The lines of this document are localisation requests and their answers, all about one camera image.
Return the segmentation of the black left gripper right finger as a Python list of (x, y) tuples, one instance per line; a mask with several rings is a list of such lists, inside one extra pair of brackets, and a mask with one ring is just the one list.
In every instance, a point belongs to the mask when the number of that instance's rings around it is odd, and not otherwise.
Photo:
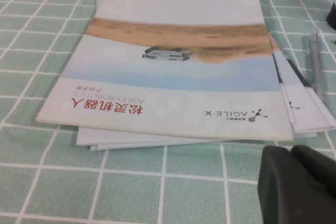
[(328, 191), (335, 191), (334, 160), (304, 145), (295, 145), (290, 152)]

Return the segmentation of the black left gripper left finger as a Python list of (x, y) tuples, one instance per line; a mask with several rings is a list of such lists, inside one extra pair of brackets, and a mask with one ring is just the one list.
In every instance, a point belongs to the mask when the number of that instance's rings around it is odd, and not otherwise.
[(335, 223), (335, 191), (328, 191), (284, 147), (262, 150), (258, 197), (264, 223)]

